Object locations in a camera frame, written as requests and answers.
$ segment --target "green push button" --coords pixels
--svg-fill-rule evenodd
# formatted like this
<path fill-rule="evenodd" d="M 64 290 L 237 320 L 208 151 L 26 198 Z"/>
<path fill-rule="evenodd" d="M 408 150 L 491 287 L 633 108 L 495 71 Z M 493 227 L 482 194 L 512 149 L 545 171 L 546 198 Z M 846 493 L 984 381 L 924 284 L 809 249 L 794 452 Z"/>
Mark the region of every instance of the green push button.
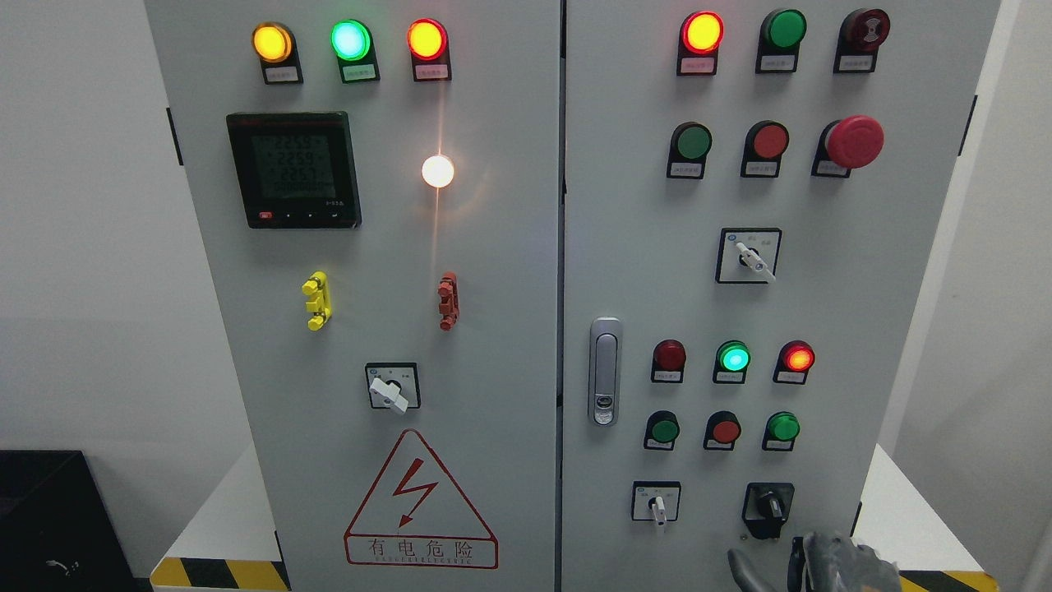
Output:
<path fill-rule="evenodd" d="M 774 440 L 787 443 L 800 435 L 800 421 L 791 413 L 776 413 L 767 422 L 767 431 Z"/>
<path fill-rule="evenodd" d="M 712 135 L 701 125 L 687 127 L 680 132 L 680 137 L 675 140 L 675 149 L 689 160 L 697 160 L 708 154 L 711 147 Z"/>
<path fill-rule="evenodd" d="M 661 444 L 668 444 L 674 441 L 680 435 L 680 427 L 675 422 L 669 422 L 668 420 L 663 420 L 650 429 L 650 437 L 660 442 Z"/>
<path fill-rule="evenodd" d="M 800 11 L 774 11 L 764 21 L 764 38 L 775 47 L 787 49 L 804 40 L 807 19 Z"/>

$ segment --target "electrical control cabinet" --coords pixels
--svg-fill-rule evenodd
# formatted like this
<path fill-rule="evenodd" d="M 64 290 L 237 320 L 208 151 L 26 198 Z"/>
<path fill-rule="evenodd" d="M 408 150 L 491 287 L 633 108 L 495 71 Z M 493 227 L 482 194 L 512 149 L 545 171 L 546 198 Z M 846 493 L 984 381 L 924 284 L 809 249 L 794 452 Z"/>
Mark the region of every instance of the electrical control cabinet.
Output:
<path fill-rule="evenodd" d="M 997 2 L 566 7 L 562 589 L 736 591 L 732 547 L 780 588 L 852 529 Z"/>
<path fill-rule="evenodd" d="M 292 588 L 551 590 L 560 2 L 146 9 Z"/>

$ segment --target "yellow door latch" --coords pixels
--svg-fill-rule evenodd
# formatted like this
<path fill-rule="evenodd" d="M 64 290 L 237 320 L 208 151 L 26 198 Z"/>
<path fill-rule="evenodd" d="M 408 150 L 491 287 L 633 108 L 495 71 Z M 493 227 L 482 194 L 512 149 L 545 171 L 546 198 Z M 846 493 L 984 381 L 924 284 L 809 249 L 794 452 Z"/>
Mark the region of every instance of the yellow door latch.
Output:
<path fill-rule="evenodd" d="M 332 319 L 332 302 L 329 301 L 328 277 L 325 271 L 315 271 L 310 273 L 307 281 L 303 282 L 303 294 L 307 298 L 306 309 L 312 313 L 307 322 L 307 329 L 318 331 L 325 327 L 328 320 Z"/>

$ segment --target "lightning bolt symbol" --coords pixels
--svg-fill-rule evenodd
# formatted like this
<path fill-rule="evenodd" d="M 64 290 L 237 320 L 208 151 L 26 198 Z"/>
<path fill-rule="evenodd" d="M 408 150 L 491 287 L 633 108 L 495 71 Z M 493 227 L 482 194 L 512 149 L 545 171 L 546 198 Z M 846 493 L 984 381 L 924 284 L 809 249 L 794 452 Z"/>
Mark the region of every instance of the lightning bolt symbol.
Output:
<path fill-rule="evenodd" d="M 417 505 L 412 507 L 412 510 L 409 510 L 408 514 L 402 514 L 402 519 L 399 520 L 398 528 L 402 528 L 405 525 L 412 522 L 412 513 L 417 511 L 417 508 L 420 508 L 420 505 L 423 504 L 425 499 L 427 499 L 428 495 L 431 495 L 431 492 L 434 491 L 434 488 L 439 487 L 439 483 L 434 482 L 433 484 L 425 484 L 422 486 L 404 489 L 405 485 L 409 483 L 409 479 L 411 479 L 413 475 L 417 474 L 417 471 L 419 471 L 420 468 L 423 466 L 424 466 L 423 460 L 421 458 L 414 460 L 412 462 L 412 465 L 409 465 L 409 470 L 405 472 L 405 476 L 402 477 L 402 482 L 399 483 L 397 488 L 394 488 L 394 493 L 391 494 L 391 497 L 394 497 L 398 495 L 405 495 L 407 493 L 412 493 L 414 491 L 424 492 L 424 495 L 420 496 L 420 499 L 417 501 Z"/>

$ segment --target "lcd display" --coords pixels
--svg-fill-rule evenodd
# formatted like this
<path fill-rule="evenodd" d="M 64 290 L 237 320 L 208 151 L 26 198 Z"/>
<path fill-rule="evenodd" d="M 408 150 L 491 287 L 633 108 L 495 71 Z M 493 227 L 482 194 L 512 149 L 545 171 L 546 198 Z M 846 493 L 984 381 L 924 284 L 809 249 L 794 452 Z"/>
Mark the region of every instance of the lcd display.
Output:
<path fill-rule="evenodd" d="M 324 135 L 252 136 L 263 199 L 335 199 L 332 161 Z"/>

